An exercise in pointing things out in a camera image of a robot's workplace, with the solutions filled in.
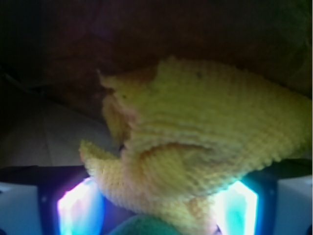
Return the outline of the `translucent gripper right finger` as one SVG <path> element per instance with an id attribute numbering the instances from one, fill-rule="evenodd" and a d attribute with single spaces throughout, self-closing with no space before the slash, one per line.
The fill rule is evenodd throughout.
<path id="1" fill-rule="evenodd" d="M 271 235 L 274 230 L 278 177 L 255 171 L 216 196 L 217 225 L 223 235 Z"/>

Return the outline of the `translucent gripper left finger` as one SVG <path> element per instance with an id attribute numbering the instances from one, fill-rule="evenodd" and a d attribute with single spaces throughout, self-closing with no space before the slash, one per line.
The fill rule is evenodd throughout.
<path id="1" fill-rule="evenodd" d="M 104 198 L 90 177 L 39 185 L 43 235 L 98 235 L 104 210 Z"/>

